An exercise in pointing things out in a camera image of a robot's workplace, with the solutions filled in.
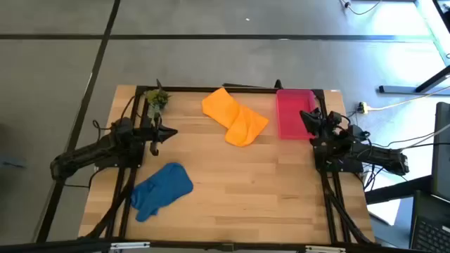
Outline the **black aluminium rig frame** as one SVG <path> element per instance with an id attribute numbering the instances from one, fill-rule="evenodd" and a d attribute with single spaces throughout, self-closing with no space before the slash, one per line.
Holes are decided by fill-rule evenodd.
<path id="1" fill-rule="evenodd" d="M 178 133 L 143 154 L 140 167 L 127 177 L 141 182 L 168 162 L 180 162 L 194 183 L 193 192 L 162 209 L 147 222 L 120 206 L 112 236 L 89 239 L 87 233 L 112 203 L 117 169 L 94 177 L 80 238 L 0 246 L 0 253 L 87 253 L 110 250 L 113 242 L 150 242 L 149 248 L 198 248 L 224 252 L 276 250 L 304 252 L 306 245 L 345 248 L 347 253 L 411 253 L 369 242 L 332 242 L 321 178 L 311 145 L 278 138 L 276 90 L 229 88 L 239 102 L 269 118 L 252 145 L 234 147 L 224 128 L 201 111 L 210 87 L 167 88 L 163 123 Z"/>

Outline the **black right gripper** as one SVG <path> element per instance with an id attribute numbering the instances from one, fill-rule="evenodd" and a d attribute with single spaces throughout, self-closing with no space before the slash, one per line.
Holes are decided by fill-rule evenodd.
<path id="1" fill-rule="evenodd" d="M 311 112 L 300 111 L 300 117 L 308 133 L 319 136 L 320 139 L 329 141 L 338 134 L 336 129 L 340 125 L 340 113 L 331 111 L 328 116 L 321 120 L 321 110 L 315 108 Z"/>

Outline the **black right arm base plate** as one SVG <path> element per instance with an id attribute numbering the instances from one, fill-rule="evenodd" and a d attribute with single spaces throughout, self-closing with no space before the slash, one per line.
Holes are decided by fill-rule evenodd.
<path id="1" fill-rule="evenodd" d="M 363 165 L 357 160 L 349 158 L 326 157 L 324 153 L 314 151 L 315 167 L 318 171 L 359 173 L 363 171 Z"/>

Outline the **pink plastic basket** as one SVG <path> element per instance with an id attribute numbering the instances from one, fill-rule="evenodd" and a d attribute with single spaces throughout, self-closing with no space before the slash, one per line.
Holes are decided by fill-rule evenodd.
<path id="1" fill-rule="evenodd" d="M 307 140 L 312 135 L 307 131 L 301 111 L 311 112 L 316 108 L 312 90 L 280 89 L 276 92 L 276 114 L 278 137 L 283 140 Z"/>

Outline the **black laptop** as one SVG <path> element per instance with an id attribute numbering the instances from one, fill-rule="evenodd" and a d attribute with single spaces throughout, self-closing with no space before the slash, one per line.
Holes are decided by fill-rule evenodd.
<path id="1" fill-rule="evenodd" d="M 421 191 L 415 192 L 410 248 L 450 253 L 450 202 Z"/>

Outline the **dark grey monitor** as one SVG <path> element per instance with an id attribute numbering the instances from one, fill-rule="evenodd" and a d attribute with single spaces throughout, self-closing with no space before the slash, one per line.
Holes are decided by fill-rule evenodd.
<path id="1" fill-rule="evenodd" d="M 450 104 L 438 102 L 432 155 L 432 190 L 450 201 Z"/>

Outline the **grey desk foot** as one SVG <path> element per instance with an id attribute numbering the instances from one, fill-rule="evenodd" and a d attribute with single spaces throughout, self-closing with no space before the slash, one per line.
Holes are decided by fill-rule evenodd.
<path id="1" fill-rule="evenodd" d="M 380 93 L 393 93 L 393 94 L 421 94 L 421 92 L 416 91 L 414 86 L 379 86 L 378 90 Z"/>

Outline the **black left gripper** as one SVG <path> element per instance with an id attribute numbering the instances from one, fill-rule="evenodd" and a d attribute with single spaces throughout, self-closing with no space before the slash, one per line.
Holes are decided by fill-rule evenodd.
<path id="1" fill-rule="evenodd" d="M 153 125 L 142 126 L 140 128 L 140 135 L 144 141 L 153 141 L 157 143 L 164 143 L 166 140 L 175 136 L 177 133 L 178 131 L 176 129 L 172 129 L 163 125 L 161 125 L 160 128 Z"/>

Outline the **small green potted plant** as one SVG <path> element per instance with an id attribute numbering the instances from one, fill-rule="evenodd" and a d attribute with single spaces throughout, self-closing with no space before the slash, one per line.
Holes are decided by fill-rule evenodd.
<path id="1" fill-rule="evenodd" d="M 147 116 L 153 119 L 156 115 L 161 115 L 165 106 L 169 102 L 170 95 L 163 89 L 154 89 L 146 92 L 148 102 Z"/>

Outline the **black desk leg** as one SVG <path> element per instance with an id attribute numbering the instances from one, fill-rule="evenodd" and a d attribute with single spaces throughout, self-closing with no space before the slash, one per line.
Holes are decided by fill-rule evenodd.
<path id="1" fill-rule="evenodd" d="M 426 93 L 448 78 L 450 78 L 450 65 L 446 66 L 443 70 L 439 71 L 420 86 L 416 87 L 415 92 Z"/>

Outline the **black desk crossbar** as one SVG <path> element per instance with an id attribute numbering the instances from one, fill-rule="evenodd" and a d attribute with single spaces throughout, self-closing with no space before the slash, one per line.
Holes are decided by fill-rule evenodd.
<path id="1" fill-rule="evenodd" d="M 366 204 L 372 205 L 410 197 L 418 190 L 429 193 L 432 190 L 432 182 L 432 176 L 429 175 L 392 186 L 370 190 L 365 192 Z"/>

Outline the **blue microfiber towel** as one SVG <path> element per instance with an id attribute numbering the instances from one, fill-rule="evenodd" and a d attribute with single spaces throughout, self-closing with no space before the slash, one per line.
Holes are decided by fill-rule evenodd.
<path id="1" fill-rule="evenodd" d="M 156 216 L 160 208 L 192 191 L 193 182 L 186 169 L 177 162 L 168 163 L 133 189 L 131 206 L 137 210 L 135 219 L 144 222 Z"/>

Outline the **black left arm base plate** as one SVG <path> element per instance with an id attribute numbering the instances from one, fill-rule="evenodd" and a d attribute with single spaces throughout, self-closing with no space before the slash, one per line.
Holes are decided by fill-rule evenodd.
<path id="1" fill-rule="evenodd" d="M 98 168 L 107 168 L 107 167 L 138 167 L 141 165 L 143 160 L 142 155 L 137 156 L 113 156 L 108 157 L 103 160 L 97 161 L 94 165 Z"/>

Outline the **orange microfiber towel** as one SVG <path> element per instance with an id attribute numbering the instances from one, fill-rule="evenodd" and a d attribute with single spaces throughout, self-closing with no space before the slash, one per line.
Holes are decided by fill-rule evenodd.
<path id="1" fill-rule="evenodd" d="M 217 89 L 201 101 L 202 112 L 226 128 L 225 141 L 231 145 L 250 145 L 269 123 L 269 119 L 240 104 L 225 88 Z"/>

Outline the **silver metal bracket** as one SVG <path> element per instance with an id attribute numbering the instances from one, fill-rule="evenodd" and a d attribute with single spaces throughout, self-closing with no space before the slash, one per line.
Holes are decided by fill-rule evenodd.
<path id="1" fill-rule="evenodd" d="M 113 242 L 110 245 L 110 250 L 141 249 L 149 247 L 150 242 Z"/>
<path id="2" fill-rule="evenodd" d="M 347 253 L 345 248 L 306 245 L 304 253 Z"/>

